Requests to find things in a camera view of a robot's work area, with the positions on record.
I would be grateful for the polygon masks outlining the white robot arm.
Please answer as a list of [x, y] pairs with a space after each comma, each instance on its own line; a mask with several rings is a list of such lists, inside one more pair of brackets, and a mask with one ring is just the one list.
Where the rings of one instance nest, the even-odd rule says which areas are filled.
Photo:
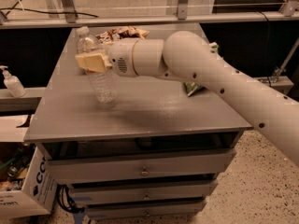
[[95, 73], [155, 77], [204, 86], [299, 165], [299, 103], [228, 64], [199, 35], [178, 31], [167, 39], [124, 38], [76, 56]]

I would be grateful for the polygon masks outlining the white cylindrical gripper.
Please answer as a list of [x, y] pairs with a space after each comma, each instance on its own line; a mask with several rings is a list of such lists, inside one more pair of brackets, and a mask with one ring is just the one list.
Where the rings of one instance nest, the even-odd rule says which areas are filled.
[[138, 38], [124, 38], [110, 44], [105, 44], [107, 53], [81, 53], [75, 56], [78, 66], [86, 71], [103, 74], [112, 70], [121, 77], [136, 77], [133, 51]]

